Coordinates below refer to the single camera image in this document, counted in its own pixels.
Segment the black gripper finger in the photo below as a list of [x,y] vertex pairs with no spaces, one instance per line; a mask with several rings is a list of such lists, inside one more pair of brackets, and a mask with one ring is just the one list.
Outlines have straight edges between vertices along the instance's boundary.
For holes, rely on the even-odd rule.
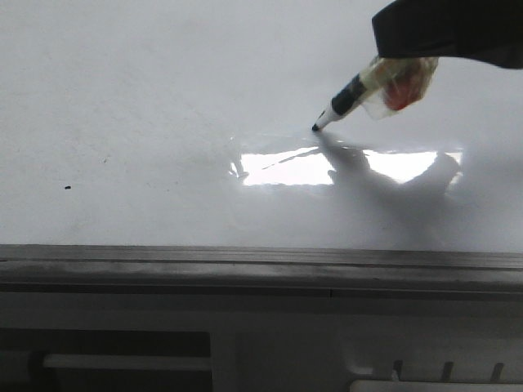
[[372,18],[384,58],[455,57],[522,67],[521,1],[394,1]]

